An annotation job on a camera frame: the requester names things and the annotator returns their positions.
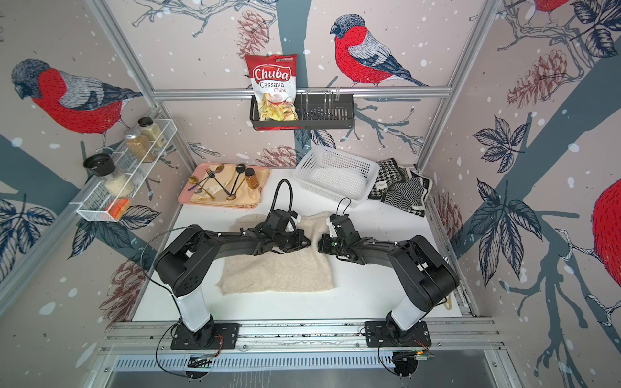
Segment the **beige knitted scarf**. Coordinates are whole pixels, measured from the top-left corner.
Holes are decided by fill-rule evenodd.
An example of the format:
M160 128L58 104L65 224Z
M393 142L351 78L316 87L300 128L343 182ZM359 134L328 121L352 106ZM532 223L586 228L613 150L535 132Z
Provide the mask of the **beige knitted scarf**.
M236 255L226 258L217 286L221 294L253 294L262 292L315 293L335 288L332 267L318 243L328 233L330 213L303 217L298 228L311 240L310 247L284 253Z

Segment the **white plastic basket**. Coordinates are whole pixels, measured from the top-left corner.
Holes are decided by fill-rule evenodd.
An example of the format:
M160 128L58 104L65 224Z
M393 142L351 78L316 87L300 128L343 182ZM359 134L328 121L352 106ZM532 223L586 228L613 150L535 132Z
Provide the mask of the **white plastic basket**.
M303 189L329 200L348 197L356 207L368 200L378 174L378 163L318 145L298 163L294 179Z

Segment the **black white patterned scarf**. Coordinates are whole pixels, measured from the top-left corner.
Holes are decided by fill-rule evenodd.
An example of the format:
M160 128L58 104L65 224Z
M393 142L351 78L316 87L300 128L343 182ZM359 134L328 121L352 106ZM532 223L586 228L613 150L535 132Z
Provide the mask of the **black white patterned scarf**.
M378 166L378 177L368 198L424 218L432 180L420 176L410 167L400 166L394 158L382 160Z

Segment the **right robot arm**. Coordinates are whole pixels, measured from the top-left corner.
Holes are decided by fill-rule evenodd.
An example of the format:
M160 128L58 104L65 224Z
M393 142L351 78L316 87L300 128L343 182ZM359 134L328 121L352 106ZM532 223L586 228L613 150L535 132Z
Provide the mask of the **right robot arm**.
M395 271L405 297L386 317L386 333L392 340L403 343L411 339L413 328L460 285L456 271L421 235L395 242L363 238L347 214L333 213L327 225L329 232L322 235L319 252Z

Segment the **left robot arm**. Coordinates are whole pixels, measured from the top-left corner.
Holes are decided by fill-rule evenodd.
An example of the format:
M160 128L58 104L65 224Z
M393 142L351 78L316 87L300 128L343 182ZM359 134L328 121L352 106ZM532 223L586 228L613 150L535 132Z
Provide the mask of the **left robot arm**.
M184 327L195 334L213 321L201 287L215 260L268 252L284 254L310 247L311 240L298 228L300 220L293 210L272 210L257 226L237 232L186 227L155 260L155 271L176 299Z

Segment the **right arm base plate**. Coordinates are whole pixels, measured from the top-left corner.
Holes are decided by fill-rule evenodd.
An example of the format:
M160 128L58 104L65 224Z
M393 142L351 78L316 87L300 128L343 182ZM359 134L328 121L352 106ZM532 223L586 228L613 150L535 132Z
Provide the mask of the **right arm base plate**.
M416 323L407 331L401 330L395 323L366 321L363 333L369 348L422 347L427 349L432 345L430 331L424 321Z

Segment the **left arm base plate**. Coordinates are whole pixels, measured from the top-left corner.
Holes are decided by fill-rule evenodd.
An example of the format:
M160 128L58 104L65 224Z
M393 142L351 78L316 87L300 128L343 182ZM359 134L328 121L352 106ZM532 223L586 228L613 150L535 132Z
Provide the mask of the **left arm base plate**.
M230 350L239 337L239 323L208 322L197 332L180 323L173 331L171 350Z

